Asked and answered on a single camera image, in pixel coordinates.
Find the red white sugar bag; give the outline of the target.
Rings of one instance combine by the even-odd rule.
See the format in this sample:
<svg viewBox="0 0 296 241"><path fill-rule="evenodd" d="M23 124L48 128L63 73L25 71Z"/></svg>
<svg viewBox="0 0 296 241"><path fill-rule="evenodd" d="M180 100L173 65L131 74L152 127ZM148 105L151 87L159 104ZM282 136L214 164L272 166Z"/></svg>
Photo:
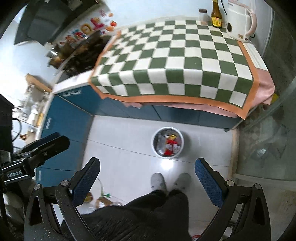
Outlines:
<svg viewBox="0 0 296 241"><path fill-rule="evenodd" d="M179 152L180 146L175 135L170 135L166 139L164 156L173 156Z"/></svg>

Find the blue kitchen cabinet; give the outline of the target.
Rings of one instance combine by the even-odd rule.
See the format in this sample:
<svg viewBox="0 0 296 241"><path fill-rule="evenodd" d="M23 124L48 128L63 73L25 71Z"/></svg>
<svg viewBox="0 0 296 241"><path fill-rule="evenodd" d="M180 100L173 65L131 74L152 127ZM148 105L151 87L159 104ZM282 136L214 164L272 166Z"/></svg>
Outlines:
<svg viewBox="0 0 296 241"><path fill-rule="evenodd" d="M101 162L99 178L107 191L114 188L144 190L152 173L191 170L203 157L222 173L231 163L232 123L204 111L148 105L126 107L121 102L100 97L89 86L56 94L48 109L42 137L58 132L70 140L65 152L37 169L36 180L53 186L71 178L91 158ZM170 159L159 157L152 147L156 131L165 126L184 136L181 153Z"/></svg>

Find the white trash bin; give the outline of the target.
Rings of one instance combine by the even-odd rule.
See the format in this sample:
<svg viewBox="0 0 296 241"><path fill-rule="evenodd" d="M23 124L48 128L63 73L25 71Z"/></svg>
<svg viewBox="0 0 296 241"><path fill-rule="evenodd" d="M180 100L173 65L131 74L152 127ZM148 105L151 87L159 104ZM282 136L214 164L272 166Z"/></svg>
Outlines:
<svg viewBox="0 0 296 241"><path fill-rule="evenodd" d="M165 126L158 129L152 136L151 146L154 153L163 159L174 159L184 149L183 134L176 128Z"/></svg>

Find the right grey shoe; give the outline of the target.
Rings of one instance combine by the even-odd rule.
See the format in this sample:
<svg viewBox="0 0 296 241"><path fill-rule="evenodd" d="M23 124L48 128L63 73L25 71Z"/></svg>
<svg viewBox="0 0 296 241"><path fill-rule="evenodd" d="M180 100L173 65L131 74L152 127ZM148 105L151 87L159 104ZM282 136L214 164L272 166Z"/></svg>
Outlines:
<svg viewBox="0 0 296 241"><path fill-rule="evenodd" d="M173 184L173 189L179 190L181 192L186 192L191 184L191 176L188 173L181 173L175 183Z"/></svg>

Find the grey shoe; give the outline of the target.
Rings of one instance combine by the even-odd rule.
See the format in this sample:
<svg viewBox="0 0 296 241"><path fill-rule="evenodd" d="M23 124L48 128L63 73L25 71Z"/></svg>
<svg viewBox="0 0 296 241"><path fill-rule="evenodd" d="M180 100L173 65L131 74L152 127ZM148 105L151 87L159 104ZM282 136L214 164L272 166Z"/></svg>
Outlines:
<svg viewBox="0 0 296 241"><path fill-rule="evenodd" d="M188 173L181 173L175 183L173 184L173 189L179 190L181 192L186 192L191 184L191 176Z"/></svg>
<svg viewBox="0 0 296 241"><path fill-rule="evenodd" d="M151 189L152 191L161 190L163 192L167 191L165 179L161 173L154 173L151 176Z"/></svg>

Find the person in black pants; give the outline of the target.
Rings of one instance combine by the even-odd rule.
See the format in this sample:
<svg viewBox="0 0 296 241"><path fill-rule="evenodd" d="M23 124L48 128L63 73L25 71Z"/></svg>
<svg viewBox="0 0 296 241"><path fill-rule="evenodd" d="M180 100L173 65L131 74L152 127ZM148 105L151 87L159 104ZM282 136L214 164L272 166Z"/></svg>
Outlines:
<svg viewBox="0 0 296 241"><path fill-rule="evenodd" d="M107 206L83 220L96 240L191 240L189 201L174 189L155 190L123 206Z"/></svg>

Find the left grey shoe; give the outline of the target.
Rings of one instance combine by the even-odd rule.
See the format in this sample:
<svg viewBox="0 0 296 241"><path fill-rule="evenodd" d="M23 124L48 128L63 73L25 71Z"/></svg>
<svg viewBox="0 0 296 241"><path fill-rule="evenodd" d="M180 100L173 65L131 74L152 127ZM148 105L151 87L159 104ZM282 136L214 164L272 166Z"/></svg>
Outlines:
<svg viewBox="0 0 296 241"><path fill-rule="evenodd" d="M154 173L151 176L151 189L152 191L161 190L163 192L167 191L165 179L161 173Z"/></svg>

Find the black range hood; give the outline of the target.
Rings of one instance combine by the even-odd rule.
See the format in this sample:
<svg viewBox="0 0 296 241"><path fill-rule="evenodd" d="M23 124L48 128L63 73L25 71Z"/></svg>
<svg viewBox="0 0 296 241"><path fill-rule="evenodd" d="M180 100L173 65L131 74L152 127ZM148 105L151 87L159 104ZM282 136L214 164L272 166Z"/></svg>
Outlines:
<svg viewBox="0 0 296 241"><path fill-rule="evenodd" d="M14 44L52 43L70 23L97 4L99 1L93 0L31 0L18 25Z"/></svg>

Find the green white checkered tablecloth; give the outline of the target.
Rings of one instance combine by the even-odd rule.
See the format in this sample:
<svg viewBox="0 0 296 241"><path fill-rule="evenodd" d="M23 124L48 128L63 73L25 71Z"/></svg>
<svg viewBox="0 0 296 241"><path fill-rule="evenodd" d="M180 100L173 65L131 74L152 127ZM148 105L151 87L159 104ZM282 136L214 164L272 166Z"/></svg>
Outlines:
<svg viewBox="0 0 296 241"><path fill-rule="evenodd" d="M101 98L206 104L246 118L259 78L245 46L224 29L170 20L119 30L89 84Z"/></svg>

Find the white electric kettle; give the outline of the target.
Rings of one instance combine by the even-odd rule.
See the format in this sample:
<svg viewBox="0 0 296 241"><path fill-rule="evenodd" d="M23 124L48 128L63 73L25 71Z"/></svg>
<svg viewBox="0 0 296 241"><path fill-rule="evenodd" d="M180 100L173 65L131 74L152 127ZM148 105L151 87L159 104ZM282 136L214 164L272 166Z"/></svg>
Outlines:
<svg viewBox="0 0 296 241"><path fill-rule="evenodd" d="M247 43L257 28L253 10L239 1L228 1L226 33L233 39Z"/></svg>

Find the brown sauce bottle yellow label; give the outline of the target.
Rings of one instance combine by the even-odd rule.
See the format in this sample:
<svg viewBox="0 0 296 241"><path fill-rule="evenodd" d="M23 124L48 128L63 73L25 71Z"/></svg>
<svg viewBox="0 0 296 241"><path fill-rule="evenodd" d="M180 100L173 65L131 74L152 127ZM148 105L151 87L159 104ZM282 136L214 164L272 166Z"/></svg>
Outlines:
<svg viewBox="0 0 296 241"><path fill-rule="evenodd" d="M213 0L213 11L211 13L212 26L215 28L222 28L222 15L219 10L219 5L217 0Z"/></svg>

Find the clear jar brown lid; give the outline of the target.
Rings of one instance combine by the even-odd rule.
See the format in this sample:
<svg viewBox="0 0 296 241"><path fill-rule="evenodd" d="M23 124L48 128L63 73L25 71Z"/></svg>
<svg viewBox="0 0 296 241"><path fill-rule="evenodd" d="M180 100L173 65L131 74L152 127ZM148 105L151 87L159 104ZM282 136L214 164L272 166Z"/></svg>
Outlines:
<svg viewBox="0 0 296 241"><path fill-rule="evenodd" d="M202 25L208 24L209 16L206 9L199 9L199 20Z"/></svg>

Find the colourful fruit wall sticker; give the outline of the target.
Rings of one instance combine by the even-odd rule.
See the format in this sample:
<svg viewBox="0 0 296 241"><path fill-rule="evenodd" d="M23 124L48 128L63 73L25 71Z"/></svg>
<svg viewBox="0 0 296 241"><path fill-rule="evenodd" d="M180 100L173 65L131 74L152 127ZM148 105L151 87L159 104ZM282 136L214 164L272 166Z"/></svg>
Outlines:
<svg viewBox="0 0 296 241"><path fill-rule="evenodd" d="M69 44L76 47L95 32L106 35L117 26L114 14L106 4L94 6L83 16L77 18L53 41L53 45L63 47Z"/></svg>

